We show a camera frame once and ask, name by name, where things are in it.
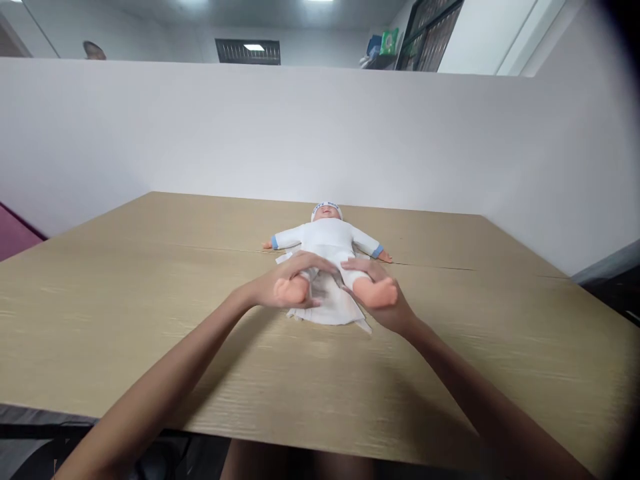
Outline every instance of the wooden table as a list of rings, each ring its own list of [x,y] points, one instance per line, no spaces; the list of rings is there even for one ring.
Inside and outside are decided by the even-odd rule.
[[[100,417],[310,204],[150,193],[0,263],[0,402]],[[636,327],[476,215],[344,207],[409,302],[602,475],[633,403]],[[169,427],[457,469],[491,455],[422,358],[368,319],[254,309]]]

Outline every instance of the doll hat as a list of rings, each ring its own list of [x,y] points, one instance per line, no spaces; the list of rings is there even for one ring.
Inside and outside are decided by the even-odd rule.
[[[318,211],[318,208],[320,207],[324,207],[325,205],[328,205],[330,207],[335,208],[336,210],[338,210],[338,215],[340,215],[340,220],[344,220],[345,218],[342,216],[342,210],[340,210],[340,207],[338,205],[336,205],[333,202],[322,202],[322,203],[318,203],[315,208],[313,209],[313,213],[311,214],[311,221],[313,221],[313,218],[315,217],[315,213]]]

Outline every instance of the ceiling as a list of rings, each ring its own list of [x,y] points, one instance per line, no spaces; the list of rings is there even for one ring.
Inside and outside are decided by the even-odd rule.
[[[388,25],[406,0],[98,0],[164,24],[368,30]]]

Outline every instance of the baby doll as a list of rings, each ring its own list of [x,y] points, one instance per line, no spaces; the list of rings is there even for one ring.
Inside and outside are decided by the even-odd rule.
[[[398,291],[391,278],[374,283],[364,272],[342,268],[341,262],[355,257],[353,244],[367,255],[391,263],[391,257],[380,242],[342,218],[342,211],[338,205],[332,202],[319,203],[313,209],[310,223],[276,233],[270,241],[263,244],[263,247],[278,250],[300,243],[302,250],[313,252],[332,262],[340,270],[345,285],[366,307],[380,308],[395,304]],[[318,269],[309,269],[290,280],[280,279],[275,284],[274,294],[289,303],[302,303],[307,298],[309,283],[317,274]]]

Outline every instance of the shelf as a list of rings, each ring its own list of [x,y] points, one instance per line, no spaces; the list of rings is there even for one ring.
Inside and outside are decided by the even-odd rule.
[[[396,58],[395,55],[378,55],[365,67],[365,70],[384,70],[395,62]]]

